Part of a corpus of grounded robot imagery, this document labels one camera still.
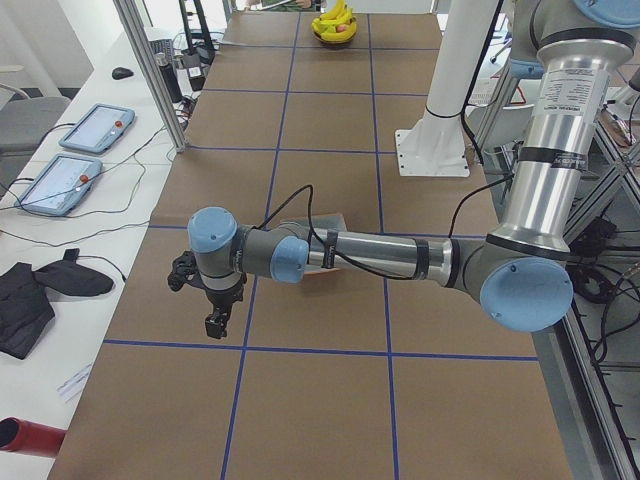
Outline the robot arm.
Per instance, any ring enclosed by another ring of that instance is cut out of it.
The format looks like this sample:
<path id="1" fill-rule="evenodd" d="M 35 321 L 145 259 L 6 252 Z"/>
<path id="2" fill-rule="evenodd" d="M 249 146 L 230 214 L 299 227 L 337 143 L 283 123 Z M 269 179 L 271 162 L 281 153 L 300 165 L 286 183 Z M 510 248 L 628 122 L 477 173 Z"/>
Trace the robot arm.
<path id="1" fill-rule="evenodd" d="M 520 1 L 513 53 L 541 62 L 539 97 L 500 224 L 483 240 L 428 241 L 315 229 L 245 226 L 221 207 L 188 223 L 187 281 L 211 302 L 208 336 L 226 336 L 248 275 L 297 283 L 310 266 L 353 267 L 399 281 L 432 280 L 467 293 L 494 321 L 535 332 L 573 300 L 564 227 L 612 72 L 639 38 L 635 1 Z"/>

